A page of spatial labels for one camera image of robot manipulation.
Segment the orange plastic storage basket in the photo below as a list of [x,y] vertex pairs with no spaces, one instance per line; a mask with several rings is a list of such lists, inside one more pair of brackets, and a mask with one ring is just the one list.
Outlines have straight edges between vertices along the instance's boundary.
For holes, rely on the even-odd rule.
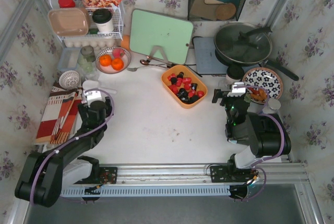
[[[196,90],[196,95],[198,91],[203,91],[205,93],[205,95],[200,98],[198,101],[196,101],[193,104],[185,104],[183,103],[178,97],[177,94],[174,94],[170,89],[169,86],[172,85],[171,81],[168,80],[168,76],[171,75],[172,73],[174,73],[177,75],[183,72],[184,73],[184,77],[190,77],[192,79],[192,83],[197,83],[198,84],[198,88]],[[175,65],[171,68],[169,68],[166,72],[164,72],[161,76],[161,81],[162,84],[164,86],[164,88],[168,91],[168,93],[180,104],[181,107],[185,108],[185,109],[190,109],[193,108],[195,105],[197,105],[199,102],[203,101],[203,99],[206,97],[206,95],[208,94],[208,89],[206,87],[206,85],[195,75],[195,73],[193,71],[191,71],[188,67],[184,66],[184,65]],[[184,84],[182,83],[180,87],[178,88],[178,93],[180,89],[184,89]]]

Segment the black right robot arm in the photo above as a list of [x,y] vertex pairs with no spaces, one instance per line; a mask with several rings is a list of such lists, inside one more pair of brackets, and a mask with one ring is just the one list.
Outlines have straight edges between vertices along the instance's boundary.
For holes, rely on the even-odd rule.
[[220,105],[226,112],[225,135],[230,142],[245,145],[246,149],[233,154],[228,165],[234,170],[244,170],[267,160],[288,155],[291,140],[278,114],[248,112],[249,103],[245,95],[215,89],[212,103]]

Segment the red coffee capsule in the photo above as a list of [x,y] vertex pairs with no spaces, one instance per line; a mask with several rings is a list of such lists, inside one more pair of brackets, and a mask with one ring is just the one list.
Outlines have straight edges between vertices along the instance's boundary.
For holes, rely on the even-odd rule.
[[204,93],[203,91],[198,91],[198,92],[197,92],[197,96],[198,96],[199,98],[202,98],[204,95],[205,95],[205,93]]
[[182,82],[183,82],[183,79],[182,79],[182,78],[177,78],[177,81],[176,81],[175,85],[176,85],[177,87],[180,87],[181,84],[182,84]]
[[168,80],[170,81],[172,78],[175,78],[176,75],[174,73],[172,73],[171,75],[168,76]]
[[183,84],[191,84],[192,83],[192,79],[190,77],[184,77],[182,79],[182,83]]
[[184,89],[185,90],[191,90],[191,84],[190,83],[185,84]]
[[169,89],[174,93],[177,94],[178,93],[178,88],[176,85],[170,85]]
[[189,93],[188,93],[189,98],[191,98],[194,95],[196,95],[196,91],[194,91],[194,90],[189,91]]

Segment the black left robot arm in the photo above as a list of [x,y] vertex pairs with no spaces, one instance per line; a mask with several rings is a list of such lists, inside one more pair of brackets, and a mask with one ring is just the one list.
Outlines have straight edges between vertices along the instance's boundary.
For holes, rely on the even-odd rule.
[[107,96],[104,101],[79,104],[78,111],[82,124],[71,139],[49,151],[28,155],[15,187],[16,198],[53,206],[62,191],[65,167],[101,141],[114,114],[114,101]]

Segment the black coffee capsule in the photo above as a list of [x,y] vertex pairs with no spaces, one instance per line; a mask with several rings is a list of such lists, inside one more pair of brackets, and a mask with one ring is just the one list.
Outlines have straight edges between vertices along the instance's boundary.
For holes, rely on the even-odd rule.
[[188,100],[188,104],[193,104],[193,103],[195,103],[196,101],[198,101],[199,99],[200,99],[199,96],[197,96],[197,95],[193,95],[191,98],[189,98],[189,100]]
[[191,90],[196,91],[197,88],[198,88],[198,84],[197,83],[191,83],[190,88],[191,88]]
[[185,104],[189,104],[189,98],[188,97],[182,97],[181,101]]
[[177,83],[177,78],[172,77],[172,78],[171,78],[171,84],[176,84],[176,83]]
[[180,89],[179,93],[183,95],[183,97],[188,97],[188,92],[185,89]]
[[177,94],[177,97],[178,97],[180,100],[182,100],[182,98],[183,98],[183,95],[182,95],[182,94],[180,94],[180,93],[178,93],[178,94]]
[[177,78],[181,78],[181,79],[183,79],[183,77],[184,77],[184,73],[183,73],[183,72],[180,72],[180,73],[177,75]]

